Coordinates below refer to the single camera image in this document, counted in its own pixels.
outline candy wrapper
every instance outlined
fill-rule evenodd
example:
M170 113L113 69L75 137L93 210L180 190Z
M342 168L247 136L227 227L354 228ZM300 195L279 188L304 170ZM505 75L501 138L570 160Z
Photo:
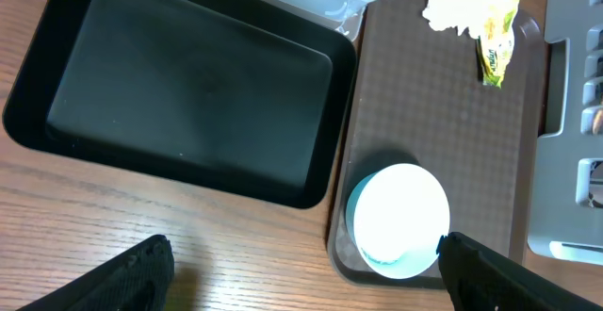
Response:
M457 27L478 39L483 85L501 87L511 61L515 38L513 19L519 0L429 0L423 17L433 30Z

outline tray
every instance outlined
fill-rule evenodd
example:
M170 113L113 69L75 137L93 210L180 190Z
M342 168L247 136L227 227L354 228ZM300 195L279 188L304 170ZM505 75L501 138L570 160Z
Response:
M502 90L484 87L476 42L453 29L432 31L421 16L426 5L380 0L368 10L327 246L334 269L354 284L444 287L437 263L411 279L380 276L346 231L351 190L395 163L419 164L440 181L451 232L523 260L546 45L520 11Z
M8 99L23 146L307 208L351 43L260 0L49 0Z

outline wood grain surface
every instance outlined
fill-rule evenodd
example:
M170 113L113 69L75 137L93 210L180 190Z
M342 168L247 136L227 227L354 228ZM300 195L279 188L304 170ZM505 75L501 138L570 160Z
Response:
M1 106L45 3L0 0ZM546 0L522 5L544 21ZM177 261L167 310L451 309L443 291L362 288L337 276L325 250L331 202L329 194L309 210L271 205L31 151L2 129L0 309L30 303L153 234L170 239ZM603 268L532 253L526 264L603 303Z

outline black object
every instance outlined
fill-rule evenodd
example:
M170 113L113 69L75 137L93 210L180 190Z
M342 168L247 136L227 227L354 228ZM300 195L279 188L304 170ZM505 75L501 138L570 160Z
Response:
M437 251L456 311L603 310L461 233L442 237Z
M152 236L20 311L159 311L174 275L170 242Z
M4 124L26 147L306 208L355 67L345 37L260 0L49 0Z

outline wooden table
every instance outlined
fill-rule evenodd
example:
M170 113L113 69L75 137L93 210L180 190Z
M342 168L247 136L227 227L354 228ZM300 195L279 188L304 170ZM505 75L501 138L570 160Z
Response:
M0 0L2 106L45 2ZM544 21L546 0L522 6ZM170 239L177 261L167 310L451 308L443 291L360 288L337 276L325 250L331 203L328 194L295 210L42 154L2 129L0 309L30 303L153 234ZM601 267L532 253L526 265L603 303Z

